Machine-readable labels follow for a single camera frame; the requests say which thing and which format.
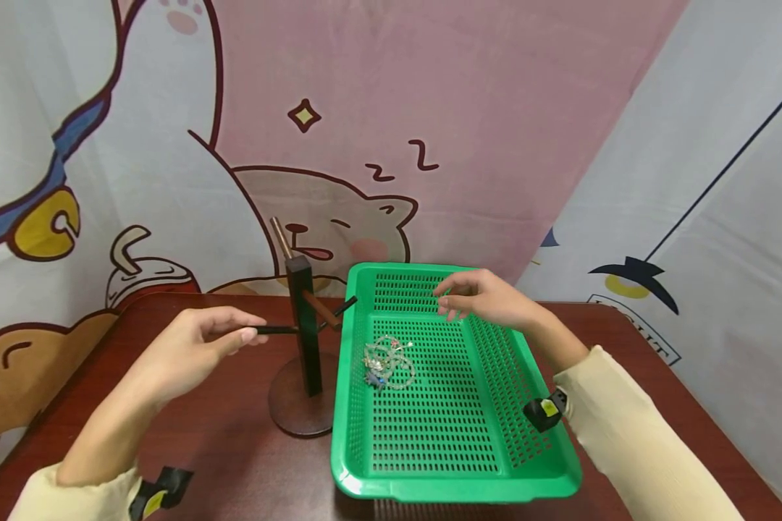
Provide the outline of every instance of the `cartoon cat ear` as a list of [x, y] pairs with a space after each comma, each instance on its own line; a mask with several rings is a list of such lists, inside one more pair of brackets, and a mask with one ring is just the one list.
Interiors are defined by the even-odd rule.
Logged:
[[400, 223], [411, 219], [414, 213], [417, 212], [417, 201], [401, 196], [376, 199], [374, 205], [379, 212], [391, 215], [391, 219]]

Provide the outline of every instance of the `green plastic basket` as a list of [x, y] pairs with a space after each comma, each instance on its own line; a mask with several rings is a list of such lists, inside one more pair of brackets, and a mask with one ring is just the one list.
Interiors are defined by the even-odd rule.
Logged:
[[[522, 413], [549, 393], [521, 334], [437, 314], [434, 287], [469, 268], [362, 263], [348, 275], [330, 465], [355, 498], [524, 503], [577, 492], [582, 470], [562, 424], [537, 433]], [[366, 342], [413, 342], [405, 389], [365, 383]]]

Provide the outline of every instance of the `cartoon cup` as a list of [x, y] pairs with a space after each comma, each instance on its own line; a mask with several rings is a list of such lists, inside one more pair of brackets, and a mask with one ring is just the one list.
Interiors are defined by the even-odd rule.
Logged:
[[127, 249], [150, 235], [143, 226], [129, 226], [113, 241], [110, 260], [116, 269], [107, 279], [107, 308], [121, 312], [137, 298], [155, 292], [200, 292], [188, 268], [165, 258], [129, 256]]

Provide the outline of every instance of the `jewelry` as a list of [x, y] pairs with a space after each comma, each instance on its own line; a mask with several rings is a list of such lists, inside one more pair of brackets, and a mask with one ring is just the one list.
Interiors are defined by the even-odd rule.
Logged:
[[[365, 381], [377, 389], [405, 389], [414, 381], [414, 365], [406, 356], [403, 350], [406, 347], [412, 347], [413, 342], [401, 344], [400, 340], [391, 335], [382, 335], [374, 340], [373, 344], [365, 344], [364, 357], [362, 362], [368, 369]], [[408, 373], [408, 379], [403, 383], [392, 382], [393, 375]]]

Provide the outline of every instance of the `printed cloth backdrop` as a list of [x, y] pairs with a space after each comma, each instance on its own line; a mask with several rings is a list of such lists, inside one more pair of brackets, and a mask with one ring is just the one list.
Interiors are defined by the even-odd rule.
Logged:
[[625, 313], [782, 499], [782, 1], [693, 0], [519, 287]]
[[283, 294], [272, 216], [517, 281], [685, 5], [0, 1], [0, 462], [135, 298]]

